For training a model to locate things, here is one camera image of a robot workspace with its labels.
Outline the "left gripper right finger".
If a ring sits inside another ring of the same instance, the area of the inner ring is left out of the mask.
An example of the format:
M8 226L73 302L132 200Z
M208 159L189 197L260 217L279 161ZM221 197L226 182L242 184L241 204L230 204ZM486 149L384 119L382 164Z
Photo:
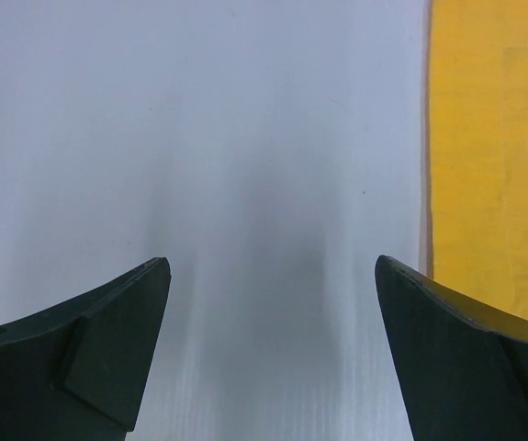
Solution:
M528 321L386 255L376 291L416 440L528 440Z

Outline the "yellow printed cloth mat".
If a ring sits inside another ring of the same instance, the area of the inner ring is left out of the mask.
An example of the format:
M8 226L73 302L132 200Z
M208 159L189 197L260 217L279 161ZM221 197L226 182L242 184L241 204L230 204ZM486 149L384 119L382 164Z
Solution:
M528 320L528 1L435 1L432 275Z

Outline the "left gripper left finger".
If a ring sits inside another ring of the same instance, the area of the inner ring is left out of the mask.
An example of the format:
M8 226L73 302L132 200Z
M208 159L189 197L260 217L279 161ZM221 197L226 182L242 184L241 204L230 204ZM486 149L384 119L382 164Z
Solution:
M171 269L156 257L0 325L0 440L123 440L138 420Z

